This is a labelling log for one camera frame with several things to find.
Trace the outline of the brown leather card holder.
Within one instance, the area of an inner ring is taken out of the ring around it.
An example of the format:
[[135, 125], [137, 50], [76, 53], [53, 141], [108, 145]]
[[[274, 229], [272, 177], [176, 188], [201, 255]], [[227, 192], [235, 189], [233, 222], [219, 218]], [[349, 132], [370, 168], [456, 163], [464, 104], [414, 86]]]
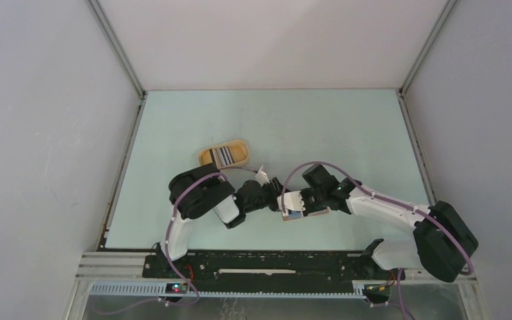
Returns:
[[291, 209], [288, 209], [286, 212], [282, 213], [282, 220], [283, 221], [294, 221], [297, 219], [302, 219], [305, 217], [316, 217], [320, 215], [325, 215], [329, 213], [329, 209], [322, 209], [318, 211], [294, 211]]

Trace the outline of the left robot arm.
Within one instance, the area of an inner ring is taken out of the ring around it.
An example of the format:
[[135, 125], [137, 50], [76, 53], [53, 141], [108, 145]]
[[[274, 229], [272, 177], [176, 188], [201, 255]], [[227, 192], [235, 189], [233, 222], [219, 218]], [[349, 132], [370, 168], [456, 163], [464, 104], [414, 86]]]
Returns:
[[169, 200], [175, 210], [162, 244], [158, 268], [167, 277], [177, 277], [184, 269], [193, 221], [214, 212], [228, 229], [242, 224], [247, 214], [268, 208], [278, 211], [277, 198], [283, 185], [262, 171], [236, 190], [214, 163], [176, 175], [169, 183]]

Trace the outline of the yellow oval card tray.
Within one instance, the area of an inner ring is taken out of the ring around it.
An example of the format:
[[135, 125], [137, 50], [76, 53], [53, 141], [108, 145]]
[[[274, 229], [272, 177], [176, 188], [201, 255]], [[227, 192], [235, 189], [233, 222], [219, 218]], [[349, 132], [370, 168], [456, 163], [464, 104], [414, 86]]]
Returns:
[[242, 139], [235, 139], [204, 148], [197, 156], [200, 165], [212, 163], [218, 169], [244, 167], [249, 163], [249, 158], [248, 144]]

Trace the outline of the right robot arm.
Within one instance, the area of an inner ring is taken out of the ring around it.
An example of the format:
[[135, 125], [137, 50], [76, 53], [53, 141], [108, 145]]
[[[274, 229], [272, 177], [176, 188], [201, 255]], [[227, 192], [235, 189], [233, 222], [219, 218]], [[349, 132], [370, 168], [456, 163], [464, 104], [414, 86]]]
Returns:
[[375, 219], [410, 238], [379, 239], [361, 260], [365, 276], [377, 279], [387, 270], [423, 268], [440, 281], [452, 283], [459, 275], [472, 275], [471, 261], [479, 242], [455, 208], [445, 202], [433, 205], [407, 203], [364, 186], [346, 176], [338, 180], [328, 164], [316, 162], [302, 177], [308, 184], [304, 196], [310, 204], [349, 215]]

